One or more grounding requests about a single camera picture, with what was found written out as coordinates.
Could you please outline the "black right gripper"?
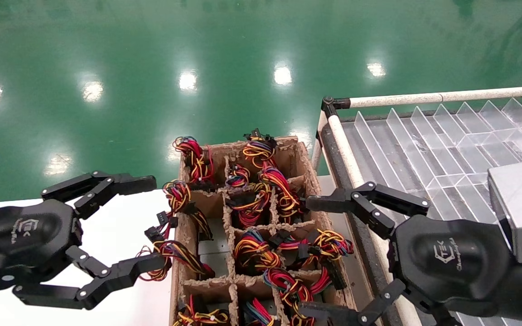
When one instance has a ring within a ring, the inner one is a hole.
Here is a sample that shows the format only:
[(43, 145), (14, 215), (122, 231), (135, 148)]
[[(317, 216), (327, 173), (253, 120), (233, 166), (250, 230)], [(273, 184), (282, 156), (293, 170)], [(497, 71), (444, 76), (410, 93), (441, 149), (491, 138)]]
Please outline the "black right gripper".
[[(410, 219), (397, 227), (380, 207)], [(390, 272), (397, 279), (361, 311), (302, 302), (299, 311), (305, 316), (333, 326), (373, 326), (401, 296), (431, 314), (436, 326), (460, 326), (448, 310), (497, 313), (496, 291), (515, 261), (497, 225), (430, 219), (427, 200), (375, 182), (308, 196), (306, 208), (351, 213), (378, 237), (390, 239)]]

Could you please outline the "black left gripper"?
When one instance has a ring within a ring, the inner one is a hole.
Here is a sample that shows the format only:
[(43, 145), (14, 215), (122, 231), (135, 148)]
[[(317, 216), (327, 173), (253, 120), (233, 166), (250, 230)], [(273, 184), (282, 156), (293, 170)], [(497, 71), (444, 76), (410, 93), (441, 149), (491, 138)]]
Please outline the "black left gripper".
[[(0, 207), (0, 290), (17, 285), (13, 293), (25, 305), (91, 310), (110, 293), (133, 287), (143, 273), (163, 268), (165, 258), (159, 253), (108, 268), (79, 248), (83, 235), (79, 219), (88, 219), (114, 196), (156, 188), (153, 175), (94, 171), (44, 188), (39, 204)], [(75, 198), (79, 200), (74, 209), (65, 204)], [(41, 284), (71, 262), (93, 280), (82, 288)]]

